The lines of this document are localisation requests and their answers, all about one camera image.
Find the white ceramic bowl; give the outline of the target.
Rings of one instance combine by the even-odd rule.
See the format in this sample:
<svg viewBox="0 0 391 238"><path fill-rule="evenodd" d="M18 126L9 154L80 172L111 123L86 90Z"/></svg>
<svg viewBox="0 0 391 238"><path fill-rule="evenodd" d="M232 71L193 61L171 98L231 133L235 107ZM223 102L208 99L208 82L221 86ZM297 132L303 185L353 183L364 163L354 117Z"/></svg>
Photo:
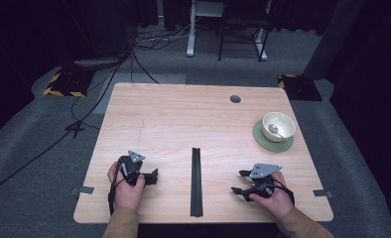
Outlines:
<svg viewBox="0 0 391 238"><path fill-rule="evenodd" d="M268 128L269 124L275 124L278 127L279 133L287 139L292 137L296 132L296 125L288 115L281 112L269 112L263 116L262 131L263 135L273 142L283 142L284 139L270 131Z"/></svg>

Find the black yellow-striped base plate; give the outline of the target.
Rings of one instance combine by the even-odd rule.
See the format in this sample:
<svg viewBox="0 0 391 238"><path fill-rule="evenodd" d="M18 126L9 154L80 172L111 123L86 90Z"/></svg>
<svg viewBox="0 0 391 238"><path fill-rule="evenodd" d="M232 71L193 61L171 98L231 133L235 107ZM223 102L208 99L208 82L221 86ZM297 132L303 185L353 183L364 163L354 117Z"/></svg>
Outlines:
<svg viewBox="0 0 391 238"><path fill-rule="evenodd" d="M94 70L59 69L50 80L44 95L85 97L94 75Z"/></svg>
<svg viewBox="0 0 391 238"><path fill-rule="evenodd" d="M278 77L278 85L290 100L322 101L315 83L303 75L282 74Z"/></svg>

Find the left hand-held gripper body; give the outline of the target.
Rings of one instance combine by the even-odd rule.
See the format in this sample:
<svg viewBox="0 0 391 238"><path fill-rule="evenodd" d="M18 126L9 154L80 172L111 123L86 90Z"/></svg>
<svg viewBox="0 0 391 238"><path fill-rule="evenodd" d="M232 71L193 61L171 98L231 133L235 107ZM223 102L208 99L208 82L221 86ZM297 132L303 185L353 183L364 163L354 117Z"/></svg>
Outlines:
<svg viewBox="0 0 391 238"><path fill-rule="evenodd" d="M132 151L119 158L118 163L121 168L121 173L129 184L136 184L144 160L144 156Z"/></svg>

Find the dark curtain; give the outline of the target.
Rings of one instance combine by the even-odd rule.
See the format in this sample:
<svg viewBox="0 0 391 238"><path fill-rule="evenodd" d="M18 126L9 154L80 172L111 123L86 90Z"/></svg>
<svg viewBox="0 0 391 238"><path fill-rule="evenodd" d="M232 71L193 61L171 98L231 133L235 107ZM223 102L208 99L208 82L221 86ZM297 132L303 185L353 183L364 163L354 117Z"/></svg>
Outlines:
<svg viewBox="0 0 391 238"><path fill-rule="evenodd" d="M326 77L359 15L363 2L364 0L337 1L329 24L303 72L305 78L321 80Z"/></svg>

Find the person's right hand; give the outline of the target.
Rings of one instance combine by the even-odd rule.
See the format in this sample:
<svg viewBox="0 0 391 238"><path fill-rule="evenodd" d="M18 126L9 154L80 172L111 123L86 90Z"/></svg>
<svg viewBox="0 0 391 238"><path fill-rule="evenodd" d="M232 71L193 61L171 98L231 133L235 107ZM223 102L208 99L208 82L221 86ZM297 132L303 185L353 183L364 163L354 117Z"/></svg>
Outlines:
<svg viewBox="0 0 391 238"><path fill-rule="evenodd" d="M250 194L249 197L263 206L277 220L282 220L294 208L290 196L279 188L276 188L269 198L264 198L254 193Z"/></svg>

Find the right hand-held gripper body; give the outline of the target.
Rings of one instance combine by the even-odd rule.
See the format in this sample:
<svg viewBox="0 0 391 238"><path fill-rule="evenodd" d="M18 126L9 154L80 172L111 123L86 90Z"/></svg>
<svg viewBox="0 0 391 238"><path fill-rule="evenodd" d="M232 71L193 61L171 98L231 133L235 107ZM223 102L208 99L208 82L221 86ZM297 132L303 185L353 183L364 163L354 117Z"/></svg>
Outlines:
<svg viewBox="0 0 391 238"><path fill-rule="evenodd" d="M281 168L277 165L255 164L248 173L253 185L246 191L246 196L257 194L264 198L270 197L275 187L272 173L278 172Z"/></svg>

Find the metal spoon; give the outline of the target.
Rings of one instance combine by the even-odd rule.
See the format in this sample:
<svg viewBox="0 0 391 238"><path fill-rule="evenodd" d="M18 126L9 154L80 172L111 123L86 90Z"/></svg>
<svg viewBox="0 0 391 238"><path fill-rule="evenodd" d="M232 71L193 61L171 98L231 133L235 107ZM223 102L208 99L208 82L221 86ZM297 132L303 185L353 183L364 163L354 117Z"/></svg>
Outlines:
<svg viewBox="0 0 391 238"><path fill-rule="evenodd" d="M288 141L287 138L285 138L284 136L282 136L282 135L279 133L278 127L277 127L275 124L269 124L269 125L268 125L268 128L269 128L269 130L272 131L274 134L277 134L280 138L284 139L285 141Z"/></svg>

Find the person's left hand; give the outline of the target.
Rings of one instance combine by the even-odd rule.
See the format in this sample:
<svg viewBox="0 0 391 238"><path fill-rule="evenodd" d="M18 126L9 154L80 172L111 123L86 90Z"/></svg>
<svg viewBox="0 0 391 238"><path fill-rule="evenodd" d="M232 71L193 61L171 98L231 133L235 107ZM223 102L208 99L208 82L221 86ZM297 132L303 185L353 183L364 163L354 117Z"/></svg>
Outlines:
<svg viewBox="0 0 391 238"><path fill-rule="evenodd" d="M108 171L108 179L115 187L113 204L115 209L127 207L137 210L142 200L142 193L145 187L145 178L139 175L136 184L130 185L117 171L117 163L111 165Z"/></svg>

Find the green round saucer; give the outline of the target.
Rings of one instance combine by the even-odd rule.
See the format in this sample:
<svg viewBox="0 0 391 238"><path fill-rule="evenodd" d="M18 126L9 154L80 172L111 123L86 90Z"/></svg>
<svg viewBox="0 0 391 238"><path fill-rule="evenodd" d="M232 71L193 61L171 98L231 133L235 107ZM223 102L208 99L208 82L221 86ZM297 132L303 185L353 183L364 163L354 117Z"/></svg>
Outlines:
<svg viewBox="0 0 391 238"><path fill-rule="evenodd" d="M275 152L275 153L286 152L292 147L294 142L294 137L290 137L288 140L284 140L283 142L270 141L263 135L261 120L255 123L252 132L253 132L253 137L257 142L257 144L270 152Z"/></svg>

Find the black chair frame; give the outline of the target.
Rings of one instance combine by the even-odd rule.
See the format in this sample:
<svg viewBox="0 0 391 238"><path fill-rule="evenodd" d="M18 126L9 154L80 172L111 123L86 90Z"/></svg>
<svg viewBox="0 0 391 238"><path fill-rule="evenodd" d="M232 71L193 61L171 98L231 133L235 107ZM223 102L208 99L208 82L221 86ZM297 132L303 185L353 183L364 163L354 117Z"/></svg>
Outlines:
<svg viewBox="0 0 391 238"><path fill-rule="evenodd" d="M272 0L224 0L224 7L220 17L220 44L218 60L221 60L225 32L228 30L264 29L272 30L269 13Z"/></svg>

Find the grey flat stand base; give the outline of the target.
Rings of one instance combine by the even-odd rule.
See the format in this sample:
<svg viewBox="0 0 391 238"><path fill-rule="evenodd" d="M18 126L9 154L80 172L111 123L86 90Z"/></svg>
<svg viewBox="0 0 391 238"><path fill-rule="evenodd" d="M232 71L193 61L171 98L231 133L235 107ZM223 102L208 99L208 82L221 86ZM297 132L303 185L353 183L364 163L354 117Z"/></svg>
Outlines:
<svg viewBox="0 0 391 238"><path fill-rule="evenodd" d="M98 59L78 59L74 63L85 68L104 68L111 67L119 63L117 58L98 58Z"/></svg>

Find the white desk leg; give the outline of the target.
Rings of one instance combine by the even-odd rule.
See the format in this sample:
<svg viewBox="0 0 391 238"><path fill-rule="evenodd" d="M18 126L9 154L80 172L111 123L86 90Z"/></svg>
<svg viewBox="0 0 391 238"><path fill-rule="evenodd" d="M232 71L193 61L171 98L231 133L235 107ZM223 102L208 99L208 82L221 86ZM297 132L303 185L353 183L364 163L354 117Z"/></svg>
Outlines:
<svg viewBox="0 0 391 238"><path fill-rule="evenodd" d="M253 35L254 44L258 53L258 60L266 60L267 54L265 52L265 46L268 40L269 32L264 29L257 29Z"/></svg>
<svg viewBox="0 0 391 238"><path fill-rule="evenodd" d="M187 46L187 57L191 58L195 55L196 42L196 0L192 0L191 15L190 15L190 31Z"/></svg>

